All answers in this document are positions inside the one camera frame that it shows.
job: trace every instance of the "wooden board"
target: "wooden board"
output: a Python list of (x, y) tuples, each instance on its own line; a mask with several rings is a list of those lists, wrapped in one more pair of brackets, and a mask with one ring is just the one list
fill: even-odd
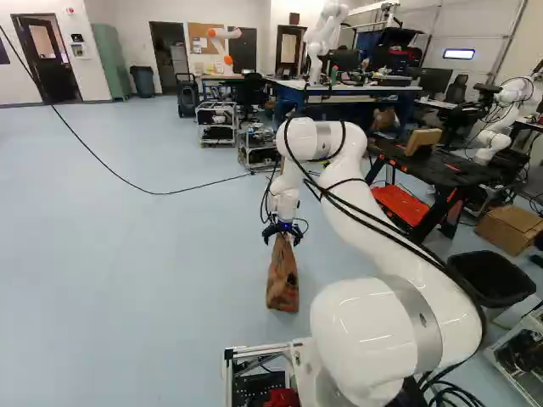
[(404, 154), (406, 157), (411, 157), (419, 147), (437, 144), (441, 138), (441, 132), (440, 129), (418, 129), (413, 131)]
[[(188, 40), (190, 43), (190, 53), (195, 53), (194, 50), (194, 38), (208, 38), (208, 30), (210, 28), (224, 28), (223, 24), (201, 24), (201, 23), (188, 23)], [(222, 46), (225, 47), (225, 42), (222, 40)], [(217, 55), (219, 51), (215, 46), (211, 43), (211, 41), (207, 41), (207, 47), (202, 48), (201, 54), (207, 54), (207, 55)]]

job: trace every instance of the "window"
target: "window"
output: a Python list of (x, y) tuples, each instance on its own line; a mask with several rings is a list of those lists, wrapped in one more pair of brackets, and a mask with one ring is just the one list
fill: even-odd
[(6, 52), (6, 48), (3, 46), (2, 38), (0, 38), (0, 65), (7, 64), (9, 64), (8, 53)]
[(443, 53), (443, 59), (473, 59), (475, 56), (474, 49), (465, 48), (447, 48)]

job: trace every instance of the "door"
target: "door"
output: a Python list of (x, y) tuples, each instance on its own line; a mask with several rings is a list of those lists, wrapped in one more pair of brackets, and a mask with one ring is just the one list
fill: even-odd
[(239, 27), (242, 35), (239, 38), (228, 40), (228, 53), (234, 60), (233, 71), (241, 74), (242, 70), (256, 72), (256, 29)]
[(277, 46), (275, 56), (275, 71), (288, 70), (290, 75), (298, 75), (305, 54), (301, 47), (306, 28), (297, 25), (277, 26)]
[[(187, 74), (189, 71), (183, 24), (149, 21), (149, 26), (162, 93), (175, 94), (176, 74)], [(180, 75), (179, 79), (188, 81), (189, 76)]]
[(77, 99), (75, 80), (65, 64), (50, 20), (14, 17), (28, 65), (46, 103)]

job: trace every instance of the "red object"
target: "red object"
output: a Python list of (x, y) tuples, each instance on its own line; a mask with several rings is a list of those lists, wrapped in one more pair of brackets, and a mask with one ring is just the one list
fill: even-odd
[(270, 401), (264, 407), (299, 407), (298, 394), (292, 388), (274, 388), (269, 394)]
[(298, 25), (299, 24), (299, 13), (290, 13), (288, 15), (288, 23), (290, 25)]
[(458, 169), (458, 168), (455, 167), (454, 165), (445, 164), (445, 167), (450, 168), (450, 169), (453, 170), (453, 171), (460, 172), (460, 169)]
[(372, 189), (375, 199), (410, 226), (418, 225), (430, 207), (396, 185)]
[(403, 49), (390, 49), (389, 53), (393, 55), (409, 55), (409, 51), (404, 51)]

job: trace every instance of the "black bin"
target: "black bin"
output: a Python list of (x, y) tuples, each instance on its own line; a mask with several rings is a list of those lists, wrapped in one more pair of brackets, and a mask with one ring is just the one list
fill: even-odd
[(488, 250), (451, 256), (447, 272), (453, 280), (460, 279), (462, 288), (481, 306), (492, 309), (486, 312), (489, 319), (524, 301), (536, 289), (526, 273), (502, 255)]
[(137, 95), (140, 98), (154, 97), (153, 70), (150, 66), (131, 66), (130, 73), (136, 85)]

